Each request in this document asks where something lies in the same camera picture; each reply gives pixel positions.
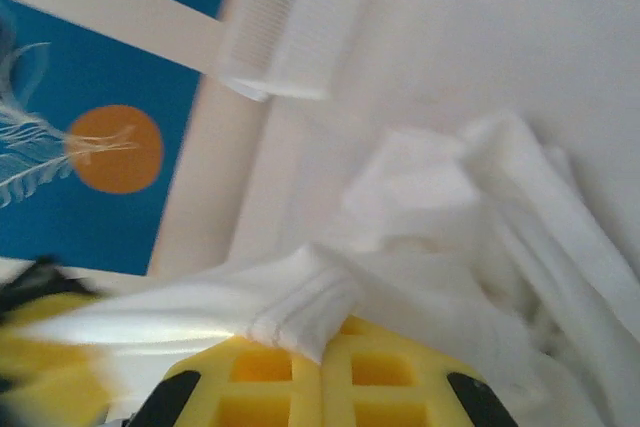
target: crumpled fabric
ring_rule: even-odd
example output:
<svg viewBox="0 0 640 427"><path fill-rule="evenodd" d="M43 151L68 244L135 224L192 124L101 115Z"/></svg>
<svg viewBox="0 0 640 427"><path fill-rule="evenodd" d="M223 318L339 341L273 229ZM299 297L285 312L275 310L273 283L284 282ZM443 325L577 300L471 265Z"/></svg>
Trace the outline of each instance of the crumpled fabric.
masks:
<svg viewBox="0 0 640 427"><path fill-rule="evenodd" d="M516 115L389 132L323 242L365 318L476 367L520 425L637 425L640 285Z"/></svg>

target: yellow foam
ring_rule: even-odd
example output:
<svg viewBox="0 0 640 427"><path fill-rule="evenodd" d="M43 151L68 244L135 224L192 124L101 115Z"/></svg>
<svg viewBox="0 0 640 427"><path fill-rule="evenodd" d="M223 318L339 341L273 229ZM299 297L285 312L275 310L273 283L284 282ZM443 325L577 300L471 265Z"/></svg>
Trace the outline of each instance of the yellow foam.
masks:
<svg viewBox="0 0 640 427"><path fill-rule="evenodd" d="M22 327L33 322L63 314L100 300L98 296L62 293L32 300L7 313L11 327Z"/></svg>
<svg viewBox="0 0 640 427"><path fill-rule="evenodd" d="M93 370L93 349L0 333L0 375L15 387L0 404L27 426L92 427L113 394Z"/></svg>
<svg viewBox="0 0 640 427"><path fill-rule="evenodd" d="M234 337L165 379L186 371L201 377L173 427L473 427L447 375L479 379L451 357L353 317L322 366Z"/></svg>

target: yellow object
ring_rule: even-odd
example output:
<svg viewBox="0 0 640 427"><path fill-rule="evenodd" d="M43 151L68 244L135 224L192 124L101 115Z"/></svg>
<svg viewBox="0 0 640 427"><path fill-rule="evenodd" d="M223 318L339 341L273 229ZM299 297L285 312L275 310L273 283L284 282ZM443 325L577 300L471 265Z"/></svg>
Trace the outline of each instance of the yellow object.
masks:
<svg viewBox="0 0 640 427"><path fill-rule="evenodd" d="M35 264L2 292L10 307L1 312L0 427L95 427L114 399L94 371L100 352L30 340L18 333L20 327L100 298L88 291L64 291L64 283L70 281L55 270L44 275L45 268L49 267ZM58 293L48 293L54 287L59 287Z"/></svg>
<svg viewBox="0 0 640 427"><path fill-rule="evenodd" d="M452 373L491 402L472 405ZM503 408L491 423L495 402L485 387L465 364L352 317L322 366L239 337L186 359L129 427L515 426Z"/></svg>
<svg viewBox="0 0 640 427"><path fill-rule="evenodd" d="M112 401L93 369L98 354L81 346L0 333L3 427L93 427Z"/></svg>
<svg viewBox="0 0 640 427"><path fill-rule="evenodd" d="M100 297L86 294L61 293L32 300L8 312L7 328L22 327L49 317L64 314L100 300Z"/></svg>

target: square holes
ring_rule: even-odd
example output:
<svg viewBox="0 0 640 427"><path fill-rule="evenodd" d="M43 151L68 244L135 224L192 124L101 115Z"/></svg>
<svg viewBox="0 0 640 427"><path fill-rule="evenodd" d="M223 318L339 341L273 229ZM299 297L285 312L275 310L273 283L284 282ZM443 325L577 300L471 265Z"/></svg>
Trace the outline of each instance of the square holes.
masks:
<svg viewBox="0 0 640 427"><path fill-rule="evenodd" d="M231 382L286 382L291 379L291 355L281 349L245 352L238 356L231 370Z"/></svg>
<svg viewBox="0 0 640 427"><path fill-rule="evenodd" d="M367 352L351 356L353 385L415 385L415 375L409 362L400 356Z"/></svg>
<svg viewBox="0 0 640 427"><path fill-rule="evenodd" d="M422 404L375 404L358 402L354 405L355 427L428 427L425 406Z"/></svg>
<svg viewBox="0 0 640 427"><path fill-rule="evenodd" d="M288 427L290 404L286 397L223 397L211 427Z"/></svg>

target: feather illustration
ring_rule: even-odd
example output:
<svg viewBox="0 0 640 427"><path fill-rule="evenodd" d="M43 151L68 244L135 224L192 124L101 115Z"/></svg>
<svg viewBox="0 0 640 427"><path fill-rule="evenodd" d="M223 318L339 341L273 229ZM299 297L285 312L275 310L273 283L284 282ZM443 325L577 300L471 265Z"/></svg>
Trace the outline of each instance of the feather illustration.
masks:
<svg viewBox="0 0 640 427"><path fill-rule="evenodd" d="M133 126L108 137L84 137L58 130L26 107L43 79L48 43L14 48L12 24L0 22L0 208L31 197L39 186L73 172L73 162L91 163L101 152L136 149L130 141ZM18 100L11 86L16 64L27 53L35 54L36 68Z"/></svg>

